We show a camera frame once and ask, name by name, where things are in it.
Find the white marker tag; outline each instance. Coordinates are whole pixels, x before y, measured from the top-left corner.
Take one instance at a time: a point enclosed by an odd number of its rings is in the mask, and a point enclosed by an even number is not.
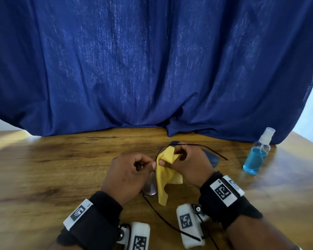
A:
[[[71,215],[69,215],[63,222],[66,229],[70,230],[71,227],[75,224],[75,222],[78,221],[79,218],[81,218],[81,216],[86,212],[86,210],[88,210],[92,205],[93,203],[91,201],[89,201],[88,199],[85,199],[78,206],[78,208],[76,208],[75,211],[73,211]]]
[[[240,196],[243,196],[245,192],[228,176],[223,177],[235,190],[239,193]]]
[[[217,194],[217,196],[229,207],[238,198],[221,182],[220,179],[216,180],[210,185],[210,188]]]

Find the yellow cloth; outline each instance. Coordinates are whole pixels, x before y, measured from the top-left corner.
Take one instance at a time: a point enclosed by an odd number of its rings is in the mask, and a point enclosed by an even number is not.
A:
[[[182,176],[176,172],[174,169],[165,168],[159,165],[159,159],[169,162],[173,164],[173,162],[180,156],[180,154],[174,154],[175,147],[169,146],[162,153],[158,155],[157,164],[156,164],[156,177],[158,184],[158,197],[159,204],[166,206],[168,195],[164,191],[164,187],[167,183],[171,184],[182,184],[183,178]]]

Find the wood grain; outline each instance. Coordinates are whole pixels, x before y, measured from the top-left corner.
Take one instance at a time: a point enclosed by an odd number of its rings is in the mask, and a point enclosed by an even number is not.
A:
[[[54,137],[29,137],[0,150],[0,249],[46,249],[63,227],[62,221],[85,198],[100,189],[112,158],[139,151],[154,158],[172,140],[215,149],[229,160],[219,169],[229,175],[264,216],[303,249],[313,249],[313,143],[291,133],[273,147],[257,176],[241,166],[251,144],[197,134],[168,138],[161,128],[114,129]],[[177,206],[197,203],[199,190],[184,182],[167,185],[167,206],[149,200],[170,223],[178,226]],[[150,250],[184,249],[141,195],[124,206],[122,222],[151,226]],[[219,224],[208,223],[220,249],[229,249]],[[202,249],[215,249],[211,240]]]

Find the clear plastic bottle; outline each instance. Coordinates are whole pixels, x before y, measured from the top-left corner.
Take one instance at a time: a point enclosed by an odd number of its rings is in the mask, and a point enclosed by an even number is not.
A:
[[[270,151],[269,144],[274,133],[275,129],[267,127],[259,141],[253,144],[245,164],[243,164],[243,170],[246,173],[256,175],[259,172],[265,157]]]

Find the white spray nozzle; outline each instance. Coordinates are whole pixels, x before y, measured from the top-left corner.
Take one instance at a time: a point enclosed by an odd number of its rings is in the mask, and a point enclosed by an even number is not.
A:
[[[276,131],[275,129],[267,127],[262,136],[260,137],[259,142],[261,142],[263,145],[270,144],[271,138],[274,135],[275,131]]]

